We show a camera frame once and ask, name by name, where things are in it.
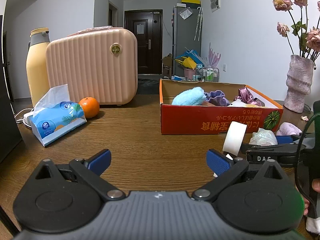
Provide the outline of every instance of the yellow thermos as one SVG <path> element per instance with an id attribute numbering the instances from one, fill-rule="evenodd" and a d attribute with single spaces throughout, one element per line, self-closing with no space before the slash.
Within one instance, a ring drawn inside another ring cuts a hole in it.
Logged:
<path id="1" fill-rule="evenodd" d="M 27 77 L 33 107 L 49 91 L 49 80 L 45 51 L 49 40 L 49 29 L 39 28 L 31 32 L 28 46 Z"/>

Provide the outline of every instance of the human hand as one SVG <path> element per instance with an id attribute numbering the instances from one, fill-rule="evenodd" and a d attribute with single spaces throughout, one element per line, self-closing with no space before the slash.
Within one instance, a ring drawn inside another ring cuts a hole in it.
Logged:
<path id="1" fill-rule="evenodd" d="M 320 179 L 314 179 L 313 180 L 312 188 L 313 188 L 313 190 L 315 192 L 320 193 Z M 303 198 L 303 201 L 304 201 L 304 208 L 305 208 L 304 212 L 303 212 L 303 215 L 306 216 L 306 215 L 308 215 L 308 208 L 309 208 L 310 202 L 304 196 L 302 196 L 302 198 Z"/>

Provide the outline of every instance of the dark rug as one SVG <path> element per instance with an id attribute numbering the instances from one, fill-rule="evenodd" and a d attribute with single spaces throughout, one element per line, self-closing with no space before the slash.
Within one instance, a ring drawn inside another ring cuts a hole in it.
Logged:
<path id="1" fill-rule="evenodd" d="M 138 78 L 137 94 L 159 95 L 159 85 L 160 85 L 160 80 Z"/>

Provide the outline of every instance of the gold round logo badge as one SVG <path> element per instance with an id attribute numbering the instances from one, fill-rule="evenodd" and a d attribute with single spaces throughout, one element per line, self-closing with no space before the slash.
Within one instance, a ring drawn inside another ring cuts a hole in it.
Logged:
<path id="1" fill-rule="evenodd" d="M 113 44 L 112 47 L 111 47 L 111 52 L 113 54 L 119 54 L 121 51 L 121 47 L 119 44 Z"/>

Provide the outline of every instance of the purple scrunchie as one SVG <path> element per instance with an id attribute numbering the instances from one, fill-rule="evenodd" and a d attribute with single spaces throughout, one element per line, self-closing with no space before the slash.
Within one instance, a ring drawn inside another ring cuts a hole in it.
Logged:
<path id="1" fill-rule="evenodd" d="M 253 95 L 250 93 L 250 91 L 246 87 L 239 89 L 239 95 L 235 97 L 235 101 L 237 99 L 240 99 L 242 102 L 246 104 L 261 106 L 261 102 L 255 101 L 253 98 Z"/>
<path id="2" fill-rule="evenodd" d="M 210 93 L 204 93 L 206 96 L 205 101 L 215 105 L 215 106 L 228 106 L 230 105 L 226 95 L 221 90 L 211 91 Z"/>

